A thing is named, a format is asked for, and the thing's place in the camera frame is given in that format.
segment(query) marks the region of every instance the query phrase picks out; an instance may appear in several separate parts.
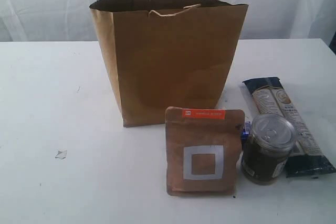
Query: white square print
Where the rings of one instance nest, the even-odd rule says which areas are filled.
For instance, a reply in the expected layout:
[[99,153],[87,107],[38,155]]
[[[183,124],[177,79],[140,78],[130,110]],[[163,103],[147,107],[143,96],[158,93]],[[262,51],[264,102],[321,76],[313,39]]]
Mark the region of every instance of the white square print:
[[[214,174],[192,174],[193,154],[215,154]],[[183,148],[183,179],[210,180],[221,179],[224,171],[224,146],[222,145],[199,145]]]

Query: white table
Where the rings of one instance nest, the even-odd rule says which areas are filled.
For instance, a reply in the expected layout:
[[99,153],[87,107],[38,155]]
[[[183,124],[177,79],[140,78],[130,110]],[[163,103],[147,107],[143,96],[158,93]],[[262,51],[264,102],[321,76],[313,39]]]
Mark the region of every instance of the white table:
[[[336,165],[336,56],[320,39],[241,40],[219,103],[256,113],[243,80],[278,76]],[[97,42],[0,43],[0,223],[334,223],[336,174],[236,198],[166,193],[164,125],[123,128]],[[67,150],[63,160],[58,150]]]

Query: brown paper bag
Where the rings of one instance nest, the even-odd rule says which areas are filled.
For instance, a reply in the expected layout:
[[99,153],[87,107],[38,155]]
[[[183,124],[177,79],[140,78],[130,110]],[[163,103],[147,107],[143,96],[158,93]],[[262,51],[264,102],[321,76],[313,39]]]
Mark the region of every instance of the brown paper bag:
[[168,106],[214,108],[247,7],[219,0],[90,5],[124,126],[164,123]]
[[167,192],[232,194],[242,151],[242,110],[166,111]]

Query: metal lid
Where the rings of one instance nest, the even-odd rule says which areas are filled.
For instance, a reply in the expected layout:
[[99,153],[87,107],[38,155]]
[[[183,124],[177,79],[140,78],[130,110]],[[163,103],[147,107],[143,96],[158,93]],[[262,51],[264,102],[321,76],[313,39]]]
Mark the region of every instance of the metal lid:
[[297,136],[293,125],[275,114],[256,116],[252,121],[251,132],[261,147],[276,152],[290,151]]

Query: orange label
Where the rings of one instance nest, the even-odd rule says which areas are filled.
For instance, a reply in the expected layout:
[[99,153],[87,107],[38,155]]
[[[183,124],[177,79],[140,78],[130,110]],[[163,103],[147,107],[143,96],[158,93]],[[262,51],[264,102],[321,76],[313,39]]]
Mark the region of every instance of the orange label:
[[183,118],[210,118],[210,119],[224,119],[225,110],[197,110],[197,109],[183,109]]

